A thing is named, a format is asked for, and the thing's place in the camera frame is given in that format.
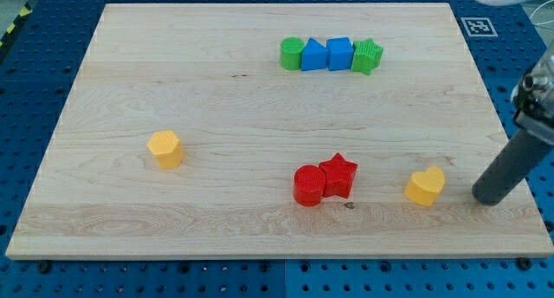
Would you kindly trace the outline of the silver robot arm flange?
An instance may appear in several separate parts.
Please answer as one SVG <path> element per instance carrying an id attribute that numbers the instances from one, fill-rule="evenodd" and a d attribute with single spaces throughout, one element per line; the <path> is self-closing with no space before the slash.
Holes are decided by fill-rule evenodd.
<path id="1" fill-rule="evenodd" d="M 514 122 L 531 136 L 553 145 L 553 43 L 512 91 Z"/>

